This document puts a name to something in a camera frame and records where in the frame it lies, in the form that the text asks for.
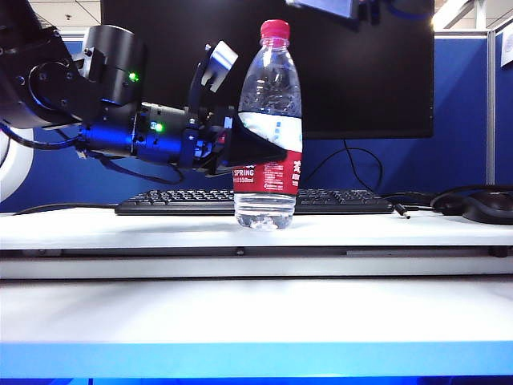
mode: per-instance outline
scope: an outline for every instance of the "red bottle cap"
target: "red bottle cap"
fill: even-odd
[[[283,20],[268,20],[260,28],[261,38],[280,38],[289,40],[290,26]]]

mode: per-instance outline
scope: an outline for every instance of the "computer mouse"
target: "computer mouse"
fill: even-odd
[[[509,192],[474,192],[463,200],[462,215],[471,221],[513,225],[513,195]]]
[[[438,199],[433,209],[443,215],[462,215],[465,211],[464,196],[452,193]]]

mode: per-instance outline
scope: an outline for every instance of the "white ceiling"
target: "white ceiling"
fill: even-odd
[[[435,0],[435,8],[438,9],[446,1]],[[101,22],[100,0],[30,0],[30,4],[42,21],[64,32],[86,30]],[[498,26],[513,16],[513,0],[486,0],[486,10],[487,27]],[[451,29],[460,28],[475,28],[474,10]]]
[[[100,0],[30,0],[40,20],[63,32],[86,30],[101,22]]]

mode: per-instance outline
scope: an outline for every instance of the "water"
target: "water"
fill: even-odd
[[[292,223],[296,197],[262,192],[235,194],[235,218],[251,229],[285,229]]]

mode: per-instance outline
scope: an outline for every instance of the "red bottle label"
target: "red bottle label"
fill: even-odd
[[[278,162],[268,162],[234,168],[235,193],[276,193],[296,195],[301,175],[301,153],[287,151],[287,157]]]
[[[287,150],[287,157],[234,168],[233,191],[296,195],[301,175],[301,118],[258,112],[241,112],[239,117],[247,129]]]

